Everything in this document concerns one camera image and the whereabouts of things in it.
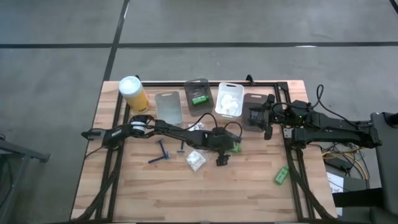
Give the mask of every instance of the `white plastic basket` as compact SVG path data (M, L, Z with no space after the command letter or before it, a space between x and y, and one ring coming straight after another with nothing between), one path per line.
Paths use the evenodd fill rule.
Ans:
M233 111L233 113L225 113L225 111L222 110L223 107L221 106L221 100L223 100L225 95L230 95L233 99L236 99L238 107ZM243 96L244 87L242 85L225 82L220 83L218 85L217 103L215 108L216 113L218 113L222 118L230 120L235 120L240 117L242 114Z

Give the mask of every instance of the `white paper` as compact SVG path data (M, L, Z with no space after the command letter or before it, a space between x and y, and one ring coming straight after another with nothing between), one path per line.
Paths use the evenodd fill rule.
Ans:
M329 186L332 193L344 192L342 186L344 186L344 178L339 177L335 174L326 172L329 179ZM336 208L337 215L343 216L343 208Z

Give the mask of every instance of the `yellow bottle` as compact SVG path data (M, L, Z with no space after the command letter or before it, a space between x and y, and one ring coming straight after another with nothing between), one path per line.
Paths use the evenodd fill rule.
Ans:
M149 109L149 100L137 77L125 77L119 82L120 94L130 105L132 112L144 113Z

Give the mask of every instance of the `clear plastic container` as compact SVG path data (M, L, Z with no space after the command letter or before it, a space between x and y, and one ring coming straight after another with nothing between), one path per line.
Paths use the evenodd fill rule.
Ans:
M224 119L236 120L242 114L244 87L222 82L218 85L215 111Z
M192 116L201 116L204 113L211 113L213 111L213 96L211 95L209 81L206 78L186 81L184 83L184 90L187 96L189 112ZM208 101L199 105L193 104L192 99L205 95L209 96Z
M180 94L177 91L156 94L155 103L157 119L174 125L182 123Z
M267 101L267 95L246 93L243 98L243 111L242 111L242 127L245 131L262 132L262 129L253 125L252 120L257 117L263 116L260 112L255 112L250 109L259 108Z

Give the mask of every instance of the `green block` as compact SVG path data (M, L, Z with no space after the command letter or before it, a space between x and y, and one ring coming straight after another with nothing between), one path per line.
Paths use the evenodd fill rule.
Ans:
M233 153L240 153L242 152L242 147L239 143L236 143L235 147L233 149L230 149L229 151Z
M278 175L276 175L276 177L275 177L275 183L282 185L284 183L284 180L287 177L287 174L289 174L289 168L282 167L281 170L279 171Z

